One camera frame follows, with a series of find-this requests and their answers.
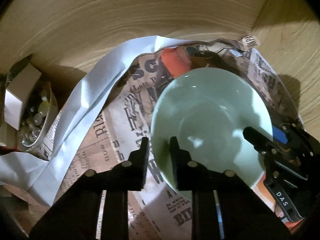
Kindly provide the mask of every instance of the white paper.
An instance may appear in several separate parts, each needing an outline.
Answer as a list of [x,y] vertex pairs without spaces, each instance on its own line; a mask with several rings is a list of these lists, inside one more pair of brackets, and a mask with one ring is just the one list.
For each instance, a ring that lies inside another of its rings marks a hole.
[[144,53],[155,53],[195,41],[148,36],[126,41],[106,54],[76,85],[61,113],[52,159],[47,162],[28,153],[0,157],[0,181],[19,187],[40,204],[51,206],[84,136],[101,111],[111,89]]

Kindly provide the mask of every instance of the wooden surface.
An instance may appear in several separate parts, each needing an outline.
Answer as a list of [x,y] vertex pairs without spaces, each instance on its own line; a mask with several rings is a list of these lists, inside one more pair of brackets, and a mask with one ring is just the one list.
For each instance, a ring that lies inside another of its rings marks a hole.
[[299,106],[307,131],[320,140],[320,24],[304,0],[266,0],[253,27],[258,50]]
[[264,1],[14,0],[0,20],[0,69],[33,53],[32,63],[56,88],[68,90],[128,39],[240,38],[250,32]]
[[304,0],[14,0],[0,19],[0,71],[33,53],[54,89],[68,91],[128,39],[236,39],[252,28],[320,139],[320,27]]

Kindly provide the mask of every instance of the light green bowl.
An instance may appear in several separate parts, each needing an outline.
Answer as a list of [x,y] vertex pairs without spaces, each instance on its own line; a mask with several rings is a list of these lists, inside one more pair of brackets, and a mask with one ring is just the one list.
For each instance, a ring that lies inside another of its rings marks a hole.
[[[242,135],[247,126],[273,139],[266,106],[239,76],[207,67],[175,79],[160,95],[151,122],[153,154],[164,180],[177,191],[169,153],[170,138],[176,136],[193,160],[213,171],[234,170],[253,188],[264,166]],[[191,199],[191,192],[180,194]]]

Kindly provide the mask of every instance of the newspaper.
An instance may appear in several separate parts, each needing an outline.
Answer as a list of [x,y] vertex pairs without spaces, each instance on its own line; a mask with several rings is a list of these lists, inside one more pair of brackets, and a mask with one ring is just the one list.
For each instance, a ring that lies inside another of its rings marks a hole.
[[139,55],[195,42],[199,41],[155,35],[131,39],[116,46],[72,90],[55,131],[51,160],[28,152],[11,151],[0,156],[0,183],[28,191],[38,203],[52,206],[81,142],[132,61]]
[[[164,49],[136,58],[113,88],[107,107],[98,115],[85,136],[60,186],[56,200],[87,169],[97,172],[110,170],[140,146],[143,136],[150,138],[154,106],[163,89],[174,79],[176,71],[168,66],[167,62],[164,63],[165,52],[176,53],[177,59],[190,69],[219,67],[236,73],[256,88],[268,107],[297,119],[297,109],[283,83],[260,53],[256,49],[250,49],[250,46],[252,43],[246,44],[245,39],[241,45],[232,49],[226,49],[223,43],[220,46],[216,43],[212,46],[202,43]],[[246,47],[248,51],[243,52],[237,47]],[[52,152],[52,143],[49,142],[54,138],[58,121],[59,116],[42,147],[41,153],[47,158],[50,158]],[[275,201],[263,186],[263,179],[254,191],[274,210]],[[30,200],[27,193],[20,193],[20,197],[29,203],[30,212],[38,219],[48,210],[47,207]],[[100,237],[102,212],[100,210],[97,238]],[[191,237],[191,202],[166,184],[154,161],[152,147],[144,189],[141,192],[128,193],[128,217],[130,239]]]

